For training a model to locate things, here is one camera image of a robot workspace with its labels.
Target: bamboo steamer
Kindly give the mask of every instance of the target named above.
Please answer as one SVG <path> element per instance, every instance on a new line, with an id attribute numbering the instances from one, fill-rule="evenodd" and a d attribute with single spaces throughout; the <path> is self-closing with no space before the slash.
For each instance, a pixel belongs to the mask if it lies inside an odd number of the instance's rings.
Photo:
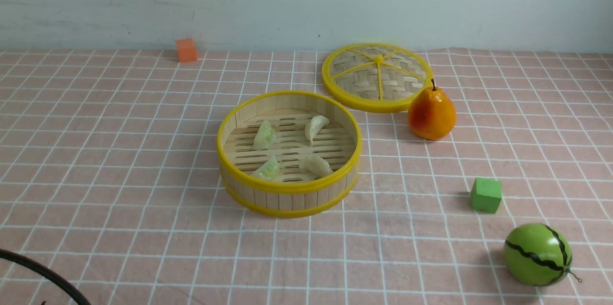
<path id="1" fill-rule="evenodd" d="M 305 125 L 315 115 L 330 124 L 322 128 L 311 145 Z M 276 130 L 276 141 L 267 150 L 252 144 L 263 120 Z M 277 91 L 248 100 L 233 109 L 217 133 L 219 171 L 226 191 L 246 208 L 274 217 L 304 217 L 339 203 L 357 180 L 362 149 L 355 118 L 341 104 L 307 91 Z M 325 159 L 333 173 L 316 176 L 298 168 L 309 154 Z M 250 176 L 272 155 L 280 163 L 278 181 Z"/>
<path id="2" fill-rule="evenodd" d="M 360 43 L 331 53 L 324 86 L 338 102 L 369 113 L 406 111 L 434 74 L 418 54 L 394 45 Z"/>

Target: black cable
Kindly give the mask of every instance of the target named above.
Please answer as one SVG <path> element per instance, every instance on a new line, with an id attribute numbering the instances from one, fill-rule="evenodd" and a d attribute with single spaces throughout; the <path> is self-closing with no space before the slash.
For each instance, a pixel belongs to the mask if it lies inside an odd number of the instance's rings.
<path id="1" fill-rule="evenodd" d="M 64 279 L 63 277 L 59 276 L 53 270 L 50 270 L 49 268 L 38 263 L 37 261 L 31 260 L 28 257 L 22 256 L 18 253 L 3 249 L 0 249 L 0 259 L 17 263 L 20 266 L 24 266 L 29 270 L 40 274 L 40 276 L 44 277 L 45 279 L 48 279 L 56 286 L 61 288 L 64 292 L 66 292 L 66 294 L 68 294 L 72 298 L 72 300 L 77 303 L 77 305 L 91 305 L 90 301 L 88 301 L 88 299 L 85 298 L 85 296 L 83 296 L 83 294 L 79 292 L 79 290 L 77 290 L 77 288 L 75 288 L 71 283 L 66 281 L 66 279 Z"/>

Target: toy pear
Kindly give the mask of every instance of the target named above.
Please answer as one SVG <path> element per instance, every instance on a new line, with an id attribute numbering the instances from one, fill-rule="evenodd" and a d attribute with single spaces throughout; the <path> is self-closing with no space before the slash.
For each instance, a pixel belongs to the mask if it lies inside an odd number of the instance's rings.
<path id="1" fill-rule="evenodd" d="M 436 86 L 434 79 L 432 87 L 423 89 L 409 107 L 409 127 L 422 139 L 442 139 L 454 128 L 456 119 L 453 102 Z"/>

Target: steamed dumpling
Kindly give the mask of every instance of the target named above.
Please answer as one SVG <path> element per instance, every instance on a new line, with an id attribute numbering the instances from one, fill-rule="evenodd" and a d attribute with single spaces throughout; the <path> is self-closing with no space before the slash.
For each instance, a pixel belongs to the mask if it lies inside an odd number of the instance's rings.
<path id="1" fill-rule="evenodd" d="M 316 115 L 305 125 L 305 137 L 308 142 L 313 144 L 313 139 L 319 133 L 321 128 L 330 124 L 330 120 L 326 116 Z"/>
<path id="2" fill-rule="evenodd" d="M 276 140 L 276 131 L 269 121 L 264 120 L 253 140 L 253 149 L 265 150 L 274 143 L 274 140 Z"/>
<path id="3" fill-rule="evenodd" d="M 279 177 L 280 173 L 280 165 L 276 160 L 276 156 L 270 157 L 268 161 L 263 163 L 262 166 L 258 167 L 257 170 L 252 172 L 252 176 L 255 178 L 263 179 L 265 181 L 276 181 Z"/>
<path id="4" fill-rule="evenodd" d="M 302 170 L 306 169 L 316 174 L 319 178 L 326 177 L 333 172 L 330 167 L 330 164 L 325 161 L 324 158 L 318 157 L 316 155 L 311 155 L 307 158 L 302 159 L 298 167 Z"/>

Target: orange cube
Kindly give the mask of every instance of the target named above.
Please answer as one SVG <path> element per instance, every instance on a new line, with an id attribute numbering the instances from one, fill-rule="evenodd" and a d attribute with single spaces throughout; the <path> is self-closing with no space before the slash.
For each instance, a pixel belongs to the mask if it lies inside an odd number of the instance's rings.
<path id="1" fill-rule="evenodd" d="M 195 51 L 195 43 L 191 38 L 179 39 L 177 41 L 177 54 L 179 62 L 193 62 L 198 60 Z"/>

